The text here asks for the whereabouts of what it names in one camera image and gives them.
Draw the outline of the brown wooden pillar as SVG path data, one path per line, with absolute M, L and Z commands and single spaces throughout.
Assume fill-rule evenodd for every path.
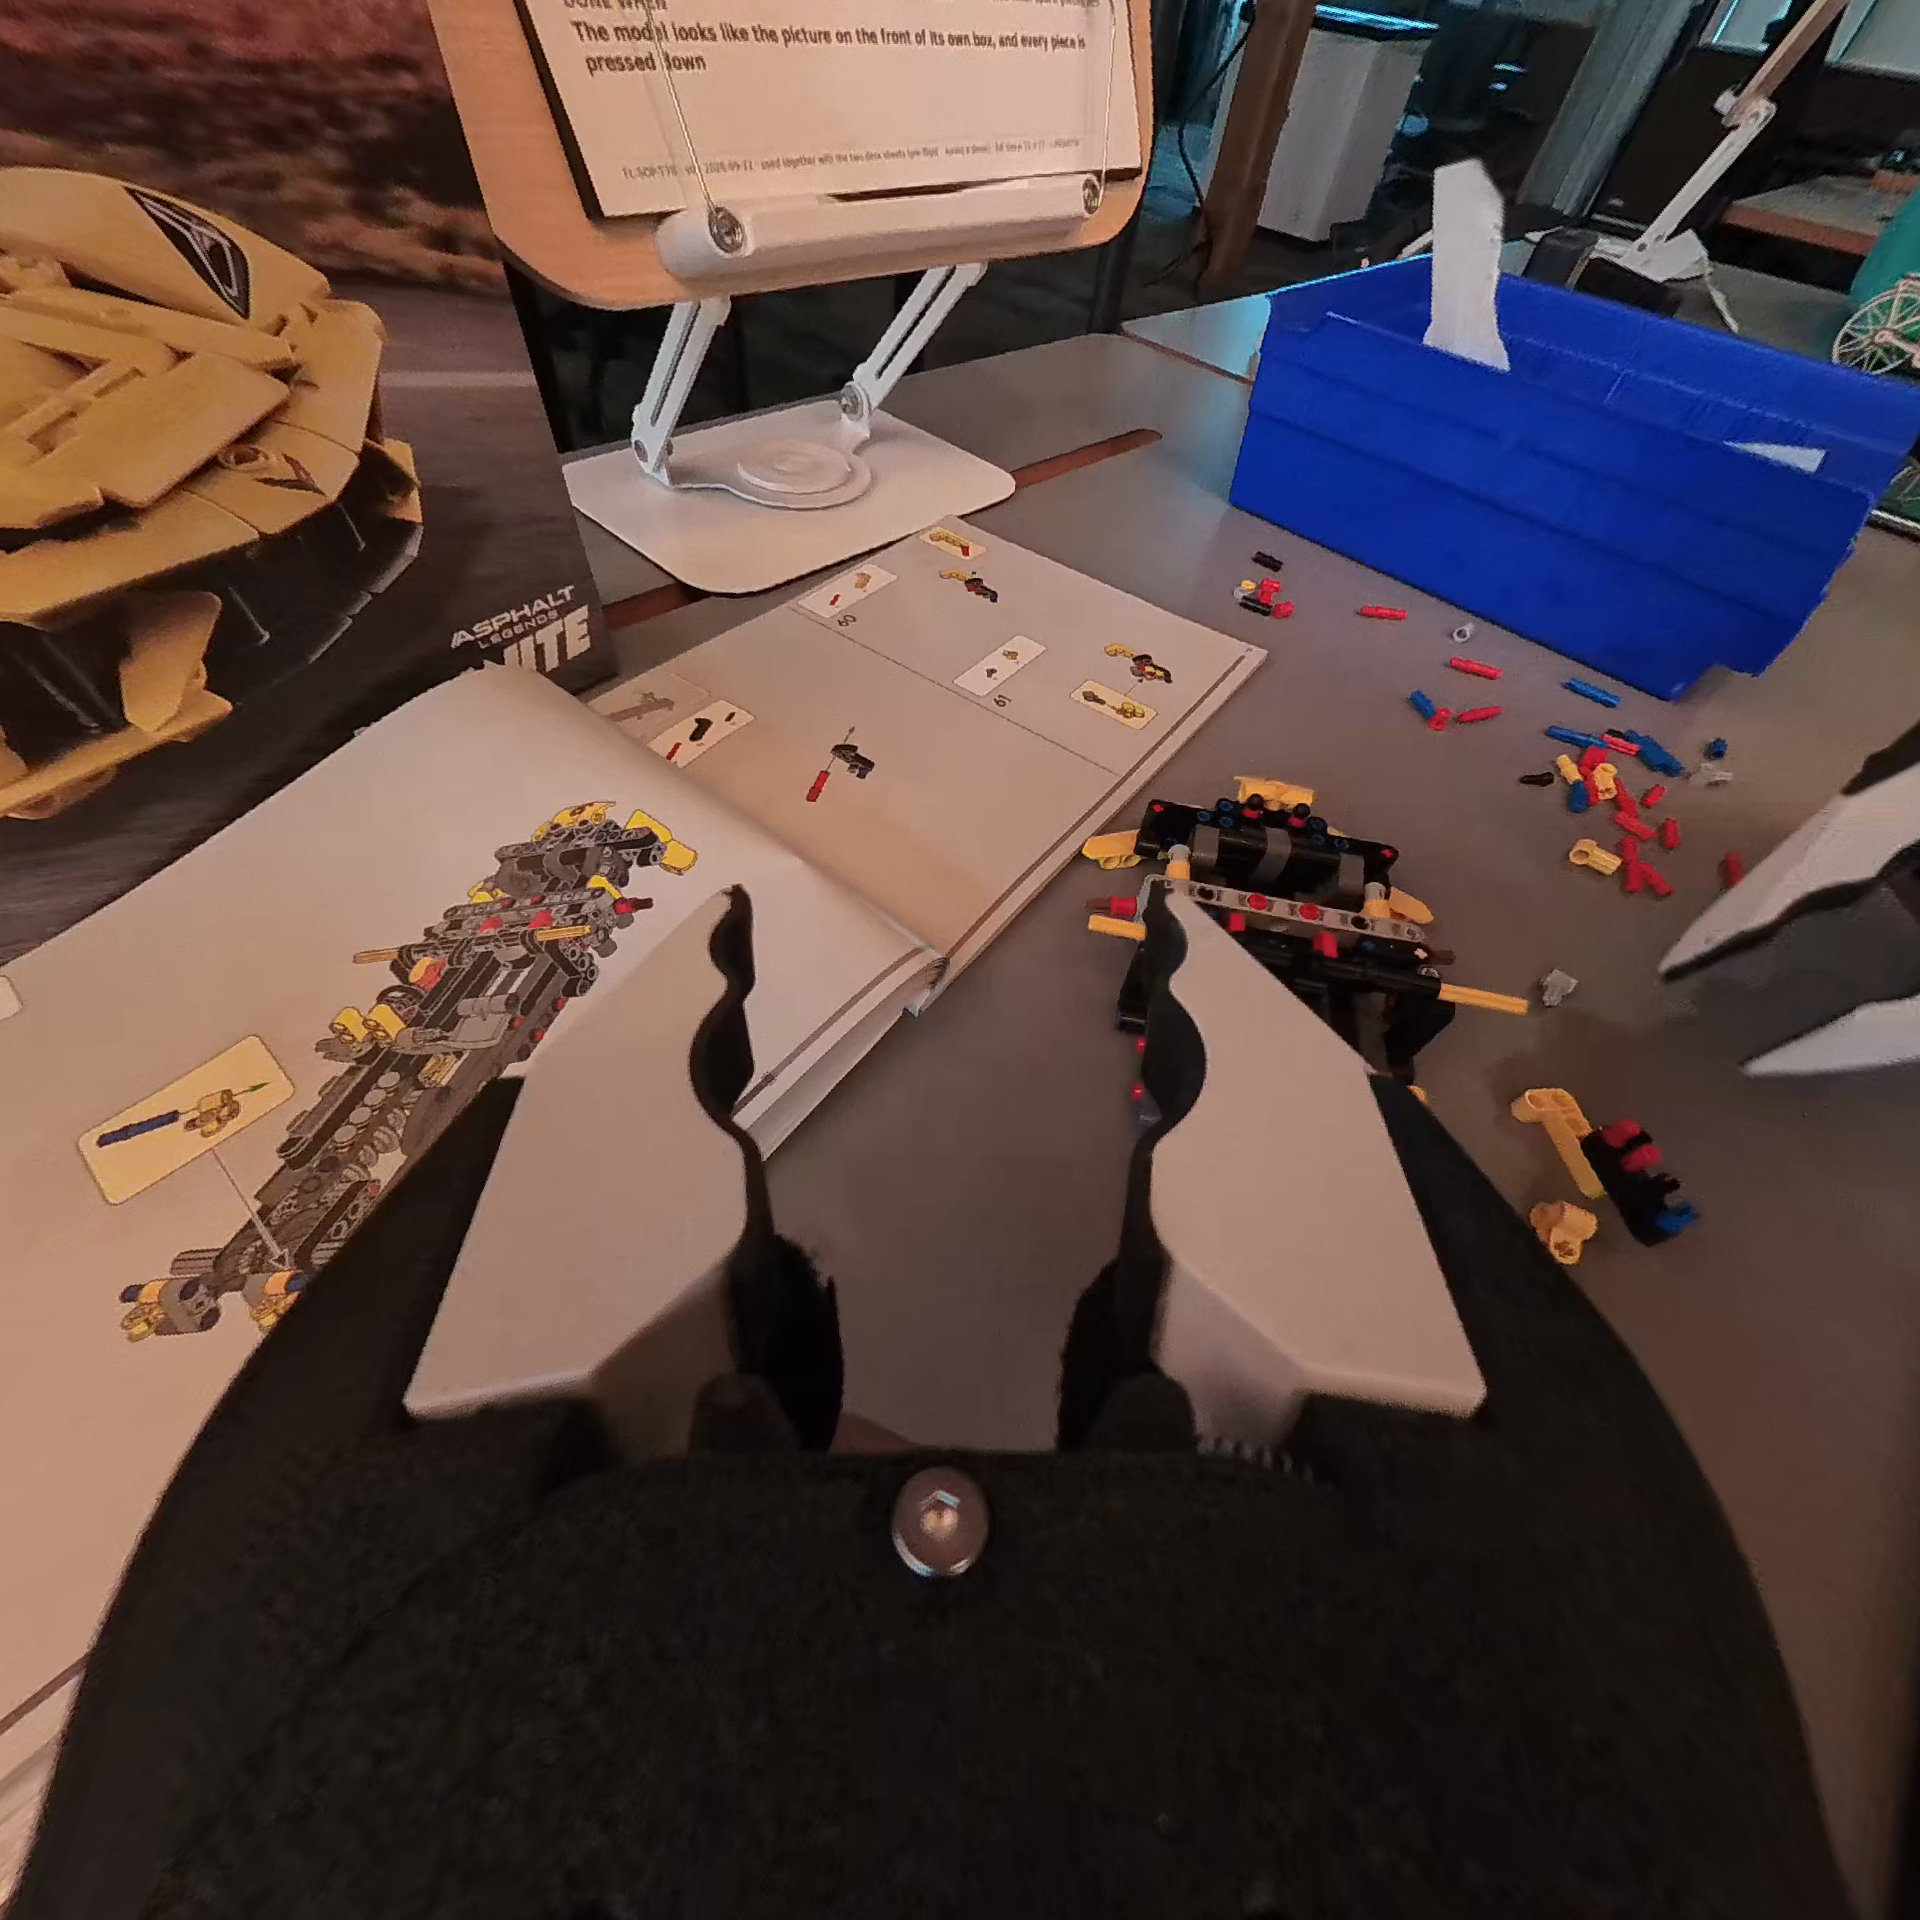
M 1252 239 L 1265 175 L 1291 123 L 1311 37 L 1311 0 L 1258 0 L 1239 50 L 1224 131 L 1202 191 L 1199 298 L 1221 298 Z

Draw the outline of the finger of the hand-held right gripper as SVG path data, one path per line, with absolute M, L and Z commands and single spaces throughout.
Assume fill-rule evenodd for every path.
M 1690 982 L 1729 954 L 1775 940 L 1811 914 L 1838 914 L 1905 880 L 1920 848 L 1920 784 L 1877 780 L 1838 789 L 1797 829 L 1789 829 L 1752 873 L 1744 873 L 1655 963 L 1655 977 Z
M 1750 1080 L 1834 1080 L 1834 1071 L 1877 1071 L 1920 1058 L 1920 998 L 1871 998 L 1822 1021 L 1752 1058 Z

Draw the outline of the lego instruction booklet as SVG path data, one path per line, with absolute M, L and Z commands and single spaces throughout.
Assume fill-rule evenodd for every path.
M 583 708 L 461 672 L 4 971 L 4 1765 L 343 1241 L 712 895 L 781 1144 L 1258 663 L 928 529 Z

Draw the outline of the lego car model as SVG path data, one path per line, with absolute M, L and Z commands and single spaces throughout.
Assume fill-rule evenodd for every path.
M 1461 1011 L 1527 1014 L 1527 998 L 1456 988 L 1435 905 L 1397 891 L 1397 848 L 1335 829 L 1306 784 L 1239 780 L 1213 802 L 1141 806 L 1141 826 L 1075 848 L 1133 873 L 1133 895 L 1090 900 L 1090 928 L 1133 947 L 1115 1030 L 1146 1030 L 1146 905 L 1192 900 L 1241 956 L 1330 1021 L 1374 1071 L 1413 1081 L 1413 1058 Z

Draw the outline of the pile of red blue pins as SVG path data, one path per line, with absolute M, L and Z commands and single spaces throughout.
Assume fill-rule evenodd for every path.
M 1360 599 L 1352 631 L 1404 641 L 1404 710 L 1422 736 L 1482 748 L 1502 784 L 1560 806 L 1565 866 L 1626 900 L 1678 895 L 1690 763 L 1613 676 L 1527 657 L 1479 617 L 1413 611 L 1411 599 Z

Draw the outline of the white stand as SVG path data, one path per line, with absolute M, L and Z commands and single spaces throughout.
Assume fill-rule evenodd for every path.
M 1068 239 L 1102 203 L 1102 175 L 1058 175 L 668 214 L 657 262 L 694 298 L 663 321 L 629 443 L 560 462 L 575 508 L 676 584 L 743 599 L 1011 498 L 1011 472 L 888 418 L 880 404 L 988 262 L 1025 239 Z M 809 407 L 685 428 L 683 407 L 735 290 L 765 290 L 774 267 L 849 267 L 858 250 L 921 261 L 921 278 L 849 386 Z

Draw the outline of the blue plastic bin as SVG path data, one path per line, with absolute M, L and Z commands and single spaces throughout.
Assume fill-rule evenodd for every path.
M 1429 314 L 1429 261 L 1273 290 L 1229 506 L 1649 701 L 1765 676 L 1913 452 L 1905 378 L 1524 278 L 1509 370 Z

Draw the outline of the lego set box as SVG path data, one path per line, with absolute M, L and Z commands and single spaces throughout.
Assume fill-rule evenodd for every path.
M 0 954 L 615 639 L 420 0 L 0 7 Z

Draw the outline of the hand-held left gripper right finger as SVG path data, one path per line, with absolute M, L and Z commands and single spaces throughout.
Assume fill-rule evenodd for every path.
M 1133 1282 L 1199 1434 L 1306 1400 L 1474 1414 L 1482 1369 L 1422 1225 L 1381 1080 L 1199 900 L 1146 905 Z

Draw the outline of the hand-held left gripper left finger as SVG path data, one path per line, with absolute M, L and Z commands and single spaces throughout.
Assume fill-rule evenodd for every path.
M 685 1423 L 738 1366 L 735 1261 L 763 1241 L 748 895 L 694 905 L 600 1011 L 518 1080 L 409 1414 L 576 1400 Z

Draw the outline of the black lego beam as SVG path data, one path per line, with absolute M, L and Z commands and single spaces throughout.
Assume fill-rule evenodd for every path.
M 1605 1154 L 1593 1134 L 1587 1134 L 1587 1156 L 1593 1156 L 1593 1172 L 1601 1172 L 1601 1181 L 1605 1181 L 1605 1196 L 1613 1202 L 1613 1218 L 1619 1218 L 1626 1234 L 1634 1234 L 1634 1221 L 1641 1221 L 1643 1209 L 1655 1209 L 1655 1202 L 1667 1202 L 1667 1196 L 1686 1196 L 1686 1193 L 1678 1193 L 1678 1178 L 1667 1178 L 1667 1164 L 1649 1172 L 1649 1178 L 1619 1178 L 1613 1154 Z

